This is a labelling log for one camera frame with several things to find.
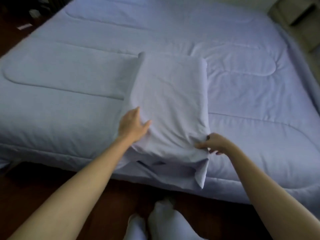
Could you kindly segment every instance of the floor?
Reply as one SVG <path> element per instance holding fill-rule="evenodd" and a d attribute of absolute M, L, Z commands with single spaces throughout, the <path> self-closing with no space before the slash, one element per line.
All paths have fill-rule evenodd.
<path fill-rule="evenodd" d="M 30 34 L 33 27 L 18 30 L 29 22 L 0 17 L 0 56 Z M 0 240 L 8 238 L 73 172 L 23 162 L 0 176 Z M 254 208 L 206 199 L 191 194 L 111 180 L 88 217 L 78 239 L 121 240 L 128 218 L 137 212 L 145 219 L 154 203 L 174 197 L 180 211 L 193 229 L 207 239 L 271 239 Z"/>

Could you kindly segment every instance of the person's right arm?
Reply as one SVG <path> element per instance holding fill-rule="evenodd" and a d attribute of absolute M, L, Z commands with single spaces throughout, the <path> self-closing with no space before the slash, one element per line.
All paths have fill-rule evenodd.
<path fill-rule="evenodd" d="M 226 154 L 266 229 L 273 239 L 320 239 L 320 222 L 302 204 L 259 169 L 228 139 L 209 135 L 196 148 Z"/>

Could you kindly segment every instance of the leg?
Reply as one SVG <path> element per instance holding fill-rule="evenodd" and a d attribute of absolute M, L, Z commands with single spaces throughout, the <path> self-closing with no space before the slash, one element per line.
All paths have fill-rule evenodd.
<path fill-rule="evenodd" d="M 204 240 L 168 201 L 158 201 L 148 219 L 153 240 Z"/>
<path fill-rule="evenodd" d="M 137 214 L 130 216 L 123 240 L 147 240 L 146 222 Z"/>

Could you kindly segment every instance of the forearm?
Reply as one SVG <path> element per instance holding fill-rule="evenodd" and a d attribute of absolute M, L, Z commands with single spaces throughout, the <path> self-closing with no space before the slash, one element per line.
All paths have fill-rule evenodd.
<path fill-rule="evenodd" d="M 116 140 L 53 193 L 10 239 L 76 239 L 130 144 L 125 139 Z"/>
<path fill-rule="evenodd" d="M 236 145 L 230 145 L 225 153 L 273 239 L 320 238 L 320 222 Z"/>

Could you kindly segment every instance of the bed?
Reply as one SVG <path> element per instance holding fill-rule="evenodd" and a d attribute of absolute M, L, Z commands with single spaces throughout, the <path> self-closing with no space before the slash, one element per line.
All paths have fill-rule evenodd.
<path fill-rule="evenodd" d="M 297 45 L 265 14 L 219 3 L 73 0 L 0 59 L 2 164 L 73 171 L 88 164 L 113 140 L 130 72 L 123 67 L 140 52 L 204 58 L 211 132 L 320 216 L 319 86 Z M 203 189 L 161 183 L 136 161 L 112 177 L 249 203 L 224 155 L 210 156 Z"/>

